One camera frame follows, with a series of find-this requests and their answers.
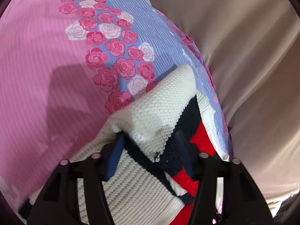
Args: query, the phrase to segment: red knit patch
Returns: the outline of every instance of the red knit patch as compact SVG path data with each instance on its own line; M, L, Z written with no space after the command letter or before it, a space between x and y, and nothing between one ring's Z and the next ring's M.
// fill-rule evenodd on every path
M190 139L190 143L195 144L198 147L199 151L206 152L210 156L213 156L216 153L202 121L199 123L196 133Z
M183 168L177 175L172 178L183 187L192 197L196 196L199 181L193 181Z
M175 217L175 219L169 225L186 225L190 218L192 209L193 205L188 205L182 208L181 211Z

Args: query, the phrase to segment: ribbed knit fabric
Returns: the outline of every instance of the ribbed knit fabric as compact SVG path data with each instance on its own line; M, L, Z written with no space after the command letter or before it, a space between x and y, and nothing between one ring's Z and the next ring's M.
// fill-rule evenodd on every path
M188 109L194 109L198 116L193 116ZM182 126L188 126L187 130L185 128L188 140L198 143L200 150L203 148L209 154L216 151L223 160L228 158L218 146L214 110L208 99L196 90L192 69L183 64L149 93L111 115L95 140L71 159L72 162L84 160L101 151L104 144L114 140L117 132L124 131L130 136L138 150L133 151L125 144L126 150L121 155L115 175L108 182L103 182L116 225L167 225L173 220L188 220L198 182L187 176L181 164L174 172L160 165L166 143L171 143L169 140L175 128L183 129L178 125L182 121ZM171 159L170 156L165 158L168 162ZM151 165L157 165L162 172L155 171ZM217 202L222 198L222 190L223 184L218 182ZM37 195L30 197L31 203ZM81 219L88 223L82 180L78 181L78 196Z

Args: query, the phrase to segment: garment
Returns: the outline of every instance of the garment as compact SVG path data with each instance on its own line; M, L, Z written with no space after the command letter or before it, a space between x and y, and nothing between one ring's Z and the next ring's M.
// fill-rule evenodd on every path
M300 19L288 0L151 0L212 74L234 156L267 202L300 188Z
M111 114L184 63L211 106L214 147L228 154L200 52L149 0L12 0L0 30L0 189L14 211Z
M192 69L183 64L150 92L111 115L96 139L71 161L100 152L115 140L115 133L126 132L131 139L125 140L116 173L103 182L115 224L182 225L189 219L198 182L187 176L174 136L182 131L200 152L227 161L229 156L218 148L209 127L214 122L211 112L208 99L196 89ZM88 224L82 181L78 187L80 217ZM222 190L223 181L218 182L216 206ZM32 204L38 193L30 197Z

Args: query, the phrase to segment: beige satin fabric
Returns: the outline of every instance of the beige satin fabric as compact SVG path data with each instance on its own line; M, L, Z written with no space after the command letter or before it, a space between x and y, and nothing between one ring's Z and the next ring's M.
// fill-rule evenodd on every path
M300 19L288 0L151 0L197 44L268 202L300 188Z

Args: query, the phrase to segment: white knit fabric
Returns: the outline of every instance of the white knit fabric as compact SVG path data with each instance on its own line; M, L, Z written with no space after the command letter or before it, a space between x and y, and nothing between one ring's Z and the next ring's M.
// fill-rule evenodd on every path
M154 160L154 155L163 153L180 115L196 94L210 141L221 158L226 158L216 133L215 111L208 99L196 90L192 69L182 64L150 92L111 115L97 137L82 148L71 162L84 160L92 153L100 152L120 131L127 132L151 161L158 161ZM170 176L167 175L167 178L176 194L186 193ZM220 185L223 188L223 184L218 182L218 189ZM103 187L116 225L167 225L184 206L179 198L171 195L157 178L136 163L126 151L121 155L115 175L104 182ZM38 193L30 197L31 203L34 203ZM88 223L82 180L78 182L78 195L81 219Z

